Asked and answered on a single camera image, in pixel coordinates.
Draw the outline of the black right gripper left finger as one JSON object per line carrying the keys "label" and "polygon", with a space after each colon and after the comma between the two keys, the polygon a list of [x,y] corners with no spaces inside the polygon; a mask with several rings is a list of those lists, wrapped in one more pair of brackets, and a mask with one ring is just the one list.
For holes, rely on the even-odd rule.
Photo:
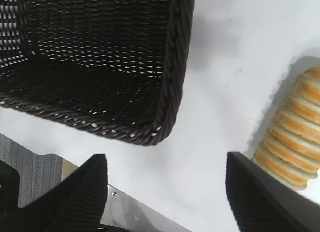
{"label": "black right gripper left finger", "polygon": [[23,231],[97,231],[108,196],[107,159],[96,154],[21,210]]}

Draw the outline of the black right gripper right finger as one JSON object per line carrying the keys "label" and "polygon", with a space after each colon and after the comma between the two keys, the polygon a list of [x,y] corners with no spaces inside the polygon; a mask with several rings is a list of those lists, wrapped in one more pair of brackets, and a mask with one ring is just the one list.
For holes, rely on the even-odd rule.
{"label": "black right gripper right finger", "polygon": [[320,206],[275,180],[240,152],[229,152],[227,199],[240,231],[319,231]]}

